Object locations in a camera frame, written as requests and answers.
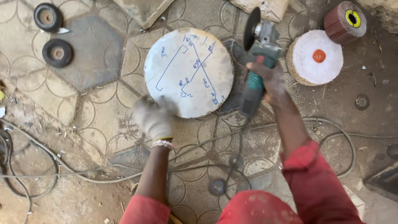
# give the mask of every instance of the person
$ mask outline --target person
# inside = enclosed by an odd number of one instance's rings
[[[223,209],[217,223],[350,223],[360,224],[358,210],[336,174],[306,131],[301,115],[287,92],[278,62],[273,69],[260,63],[247,68],[263,78],[265,100],[271,105],[282,141],[282,173],[290,187],[297,214],[276,196],[259,190],[238,192]],[[167,104],[160,108],[138,100],[133,109],[138,126],[156,143],[135,195],[120,224],[167,223],[166,174],[172,147],[172,116]]]

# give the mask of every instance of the orange center hub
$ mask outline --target orange center hub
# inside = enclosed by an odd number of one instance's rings
[[[314,61],[316,61],[318,63],[322,63],[326,58],[326,54],[323,50],[317,49],[312,54],[312,58],[314,59]]]

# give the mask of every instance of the red shirt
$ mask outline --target red shirt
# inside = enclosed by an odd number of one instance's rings
[[[319,152],[316,141],[306,142],[286,160],[281,153],[281,159],[282,173],[293,194],[297,214],[270,193],[248,190],[232,197],[218,224],[363,223],[336,174]],[[134,195],[120,224],[167,223],[169,214],[170,208],[166,205]]]

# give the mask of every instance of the yellow label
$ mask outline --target yellow label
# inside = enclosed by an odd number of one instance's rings
[[[355,18],[355,23],[353,23],[350,19],[349,19],[349,15],[353,15]],[[359,27],[359,25],[361,24],[361,19],[359,18],[359,15],[356,11],[352,11],[352,10],[347,10],[345,12],[345,20],[347,20],[348,24],[350,24],[353,27]]]

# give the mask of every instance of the white glove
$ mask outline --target white glove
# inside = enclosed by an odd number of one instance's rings
[[[152,140],[173,138],[173,114],[176,105],[163,96],[156,103],[149,103],[148,95],[140,97],[133,105],[133,120]]]

